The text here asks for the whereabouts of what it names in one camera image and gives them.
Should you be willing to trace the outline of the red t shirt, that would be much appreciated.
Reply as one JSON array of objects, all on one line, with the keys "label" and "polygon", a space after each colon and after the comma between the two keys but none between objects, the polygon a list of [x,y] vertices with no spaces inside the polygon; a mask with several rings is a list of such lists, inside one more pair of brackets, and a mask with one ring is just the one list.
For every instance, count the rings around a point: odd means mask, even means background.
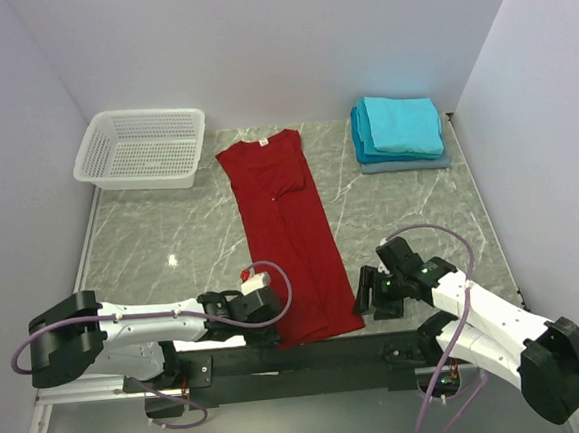
[{"label": "red t shirt", "polygon": [[276,329],[290,348],[364,326],[296,130],[239,141],[217,154],[252,259],[279,266],[271,287],[288,312]]}]

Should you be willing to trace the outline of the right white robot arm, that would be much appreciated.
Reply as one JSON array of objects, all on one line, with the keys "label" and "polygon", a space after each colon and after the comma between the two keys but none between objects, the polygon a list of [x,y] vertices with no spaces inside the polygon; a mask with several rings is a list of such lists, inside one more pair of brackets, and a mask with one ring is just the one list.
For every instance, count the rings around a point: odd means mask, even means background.
[{"label": "right white robot arm", "polygon": [[403,317],[404,302],[437,312],[408,349],[387,350],[393,362],[436,365],[463,360],[511,383],[539,416],[562,425],[579,408],[579,326],[550,320],[507,302],[439,257],[423,260],[396,237],[376,249],[380,263],[360,270],[353,313]]}]

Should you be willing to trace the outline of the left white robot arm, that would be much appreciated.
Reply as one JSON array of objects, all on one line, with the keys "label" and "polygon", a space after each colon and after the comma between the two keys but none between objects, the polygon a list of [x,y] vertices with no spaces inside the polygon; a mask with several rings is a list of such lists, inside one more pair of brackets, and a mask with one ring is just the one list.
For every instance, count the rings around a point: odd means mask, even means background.
[{"label": "left white robot arm", "polygon": [[278,341],[284,306],[267,279],[241,291],[205,292],[178,303],[118,305],[77,292],[29,325],[31,380],[54,388],[84,374],[140,381],[175,375],[176,342],[226,341],[241,336],[259,347]]}]

